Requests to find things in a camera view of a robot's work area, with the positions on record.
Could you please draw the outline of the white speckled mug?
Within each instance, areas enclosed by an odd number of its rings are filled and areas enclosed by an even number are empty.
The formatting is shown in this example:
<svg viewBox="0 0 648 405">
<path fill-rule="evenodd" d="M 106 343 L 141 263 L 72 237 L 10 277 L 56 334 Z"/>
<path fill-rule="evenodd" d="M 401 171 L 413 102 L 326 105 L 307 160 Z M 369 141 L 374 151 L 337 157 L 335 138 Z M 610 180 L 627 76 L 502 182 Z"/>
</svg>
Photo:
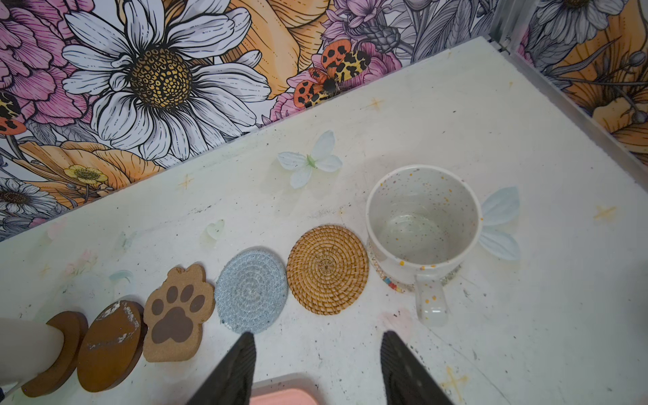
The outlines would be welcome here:
<svg viewBox="0 0 648 405">
<path fill-rule="evenodd" d="M 22 319 L 1 319 L 1 386 L 25 383 L 48 369 L 61 343 L 54 328 Z"/>
<path fill-rule="evenodd" d="M 413 287 L 420 323 L 447 324 L 441 281 L 462 265 L 482 231 L 474 191 L 448 170 L 408 165 L 377 182 L 364 218 L 369 252 L 393 283 Z"/>
</svg>

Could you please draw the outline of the plain brown wooden coaster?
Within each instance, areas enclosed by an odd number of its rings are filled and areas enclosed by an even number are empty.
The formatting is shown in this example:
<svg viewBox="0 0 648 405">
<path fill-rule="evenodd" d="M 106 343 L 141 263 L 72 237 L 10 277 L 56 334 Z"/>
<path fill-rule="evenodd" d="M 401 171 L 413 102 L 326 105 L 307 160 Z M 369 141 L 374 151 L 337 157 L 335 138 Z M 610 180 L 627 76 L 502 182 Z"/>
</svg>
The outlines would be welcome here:
<svg viewBox="0 0 648 405">
<path fill-rule="evenodd" d="M 57 391 L 77 368 L 80 346 L 88 331 L 88 322 L 81 312 L 60 312 L 47 326 L 59 332 L 60 349 L 52 365 L 23 384 L 21 390 L 28 398 L 38 398 Z"/>
</svg>

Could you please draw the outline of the woven rattan round coaster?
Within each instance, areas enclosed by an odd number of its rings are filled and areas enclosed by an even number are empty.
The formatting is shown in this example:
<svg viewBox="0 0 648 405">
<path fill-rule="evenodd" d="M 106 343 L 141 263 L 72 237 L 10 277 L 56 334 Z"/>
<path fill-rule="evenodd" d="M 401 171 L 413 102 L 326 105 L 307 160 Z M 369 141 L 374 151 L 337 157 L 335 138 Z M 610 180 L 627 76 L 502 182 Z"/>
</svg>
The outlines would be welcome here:
<svg viewBox="0 0 648 405">
<path fill-rule="evenodd" d="M 365 289 L 370 262 L 354 232 L 325 224 L 305 232 L 287 263 L 290 291 L 309 312 L 337 315 L 353 305 Z"/>
</svg>

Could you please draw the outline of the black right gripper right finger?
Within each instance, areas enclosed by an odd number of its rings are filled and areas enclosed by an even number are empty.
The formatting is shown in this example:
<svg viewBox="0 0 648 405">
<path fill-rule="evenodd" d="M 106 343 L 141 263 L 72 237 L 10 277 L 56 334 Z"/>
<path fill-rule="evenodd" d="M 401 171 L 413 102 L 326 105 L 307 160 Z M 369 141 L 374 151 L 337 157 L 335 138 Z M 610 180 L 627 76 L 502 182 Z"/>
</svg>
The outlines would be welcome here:
<svg viewBox="0 0 648 405">
<path fill-rule="evenodd" d="M 387 404 L 452 405 L 396 332 L 383 333 L 380 360 Z"/>
</svg>

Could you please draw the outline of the cork paw print coaster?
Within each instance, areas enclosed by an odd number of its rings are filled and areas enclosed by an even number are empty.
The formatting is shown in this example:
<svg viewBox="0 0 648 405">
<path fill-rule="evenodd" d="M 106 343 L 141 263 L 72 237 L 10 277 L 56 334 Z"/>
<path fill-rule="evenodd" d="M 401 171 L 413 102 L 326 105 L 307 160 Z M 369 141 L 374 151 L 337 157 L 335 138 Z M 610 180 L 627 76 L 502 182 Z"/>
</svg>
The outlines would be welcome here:
<svg viewBox="0 0 648 405">
<path fill-rule="evenodd" d="M 145 359 L 150 363 L 192 359 L 214 307 L 214 285 L 207 281 L 202 264 L 172 268 L 144 307 L 143 320 L 148 327 L 143 343 Z"/>
</svg>

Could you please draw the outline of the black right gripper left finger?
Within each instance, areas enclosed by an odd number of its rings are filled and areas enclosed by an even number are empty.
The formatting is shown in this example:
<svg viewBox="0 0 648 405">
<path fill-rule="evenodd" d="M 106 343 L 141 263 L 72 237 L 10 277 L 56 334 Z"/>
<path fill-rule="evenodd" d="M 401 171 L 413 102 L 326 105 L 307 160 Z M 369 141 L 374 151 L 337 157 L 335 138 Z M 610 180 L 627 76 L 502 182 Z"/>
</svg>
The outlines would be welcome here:
<svg viewBox="0 0 648 405">
<path fill-rule="evenodd" d="M 254 335 L 244 332 L 187 405 L 248 405 L 256 361 Z"/>
</svg>

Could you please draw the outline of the dark wooden scratched coaster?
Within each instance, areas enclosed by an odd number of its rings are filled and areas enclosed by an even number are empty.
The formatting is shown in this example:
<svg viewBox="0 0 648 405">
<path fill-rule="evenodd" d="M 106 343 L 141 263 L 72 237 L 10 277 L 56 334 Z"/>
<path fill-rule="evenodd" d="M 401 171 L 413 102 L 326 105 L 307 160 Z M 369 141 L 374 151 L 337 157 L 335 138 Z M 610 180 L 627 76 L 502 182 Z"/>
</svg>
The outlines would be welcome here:
<svg viewBox="0 0 648 405">
<path fill-rule="evenodd" d="M 139 303 L 119 300 L 108 305 L 80 346 L 77 375 L 82 388 L 99 393 L 124 381 L 140 359 L 146 332 Z"/>
</svg>

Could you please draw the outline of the multicolour zigzag round coaster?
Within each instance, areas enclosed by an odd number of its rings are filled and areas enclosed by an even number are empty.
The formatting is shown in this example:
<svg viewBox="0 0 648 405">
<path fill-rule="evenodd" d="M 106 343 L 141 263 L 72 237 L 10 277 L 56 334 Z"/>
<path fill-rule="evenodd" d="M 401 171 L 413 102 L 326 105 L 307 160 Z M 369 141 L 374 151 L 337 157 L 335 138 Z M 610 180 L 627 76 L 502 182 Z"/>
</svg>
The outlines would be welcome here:
<svg viewBox="0 0 648 405">
<path fill-rule="evenodd" d="M 372 246 L 371 243 L 368 241 L 366 244 L 366 252 L 369 258 L 369 261 L 371 262 L 371 266 L 373 266 L 374 270 L 376 270 L 377 274 L 379 275 L 380 279 L 388 285 L 392 290 L 395 290 L 398 293 L 401 294 L 413 294 L 415 292 L 415 287 L 413 283 L 401 283 L 400 281 L 392 278 L 389 276 L 385 271 L 382 270 L 380 263 L 378 262 L 376 255 L 372 251 Z M 450 271 L 450 273 L 447 273 L 447 275 L 443 278 L 440 279 L 440 283 L 443 287 L 445 287 L 448 283 L 450 283 L 456 276 L 457 274 L 461 271 L 462 266 L 459 265 L 457 268 L 454 270 Z"/>
</svg>

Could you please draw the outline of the grey-blue woven round coaster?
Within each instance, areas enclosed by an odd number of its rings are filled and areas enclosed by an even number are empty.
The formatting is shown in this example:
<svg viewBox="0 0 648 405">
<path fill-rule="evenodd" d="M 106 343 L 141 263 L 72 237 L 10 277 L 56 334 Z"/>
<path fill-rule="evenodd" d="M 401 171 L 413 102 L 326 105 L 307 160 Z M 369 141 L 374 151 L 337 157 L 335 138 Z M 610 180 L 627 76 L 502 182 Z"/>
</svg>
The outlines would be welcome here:
<svg viewBox="0 0 648 405">
<path fill-rule="evenodd" d="M 258 334 L 279 318 L 288 293 L 281 258 L 267 248 L 255 247 L 241 251 L 224 266 L 214 299 L 221 323 L 232 332 Z"/>
</svg>

